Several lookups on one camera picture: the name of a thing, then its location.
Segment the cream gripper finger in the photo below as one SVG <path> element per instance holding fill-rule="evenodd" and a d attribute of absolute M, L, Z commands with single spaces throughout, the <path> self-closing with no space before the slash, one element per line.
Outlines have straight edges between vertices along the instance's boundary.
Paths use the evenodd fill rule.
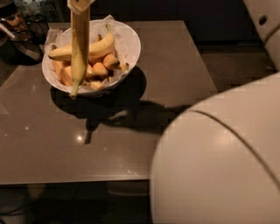
<path fill-rule="evenodd" d="M 67 7 L 76 15 L 87 10 L 95 0 L 67 0 Z"/>

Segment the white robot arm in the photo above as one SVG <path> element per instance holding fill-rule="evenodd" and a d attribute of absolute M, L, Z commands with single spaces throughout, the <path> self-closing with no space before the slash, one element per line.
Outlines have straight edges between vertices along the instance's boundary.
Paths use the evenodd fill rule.
<path fill-rule="evenodd" d="M 150 164 L 155 224 L 280 224 L 279 76 L 217 94 L 165 127 Z"/>

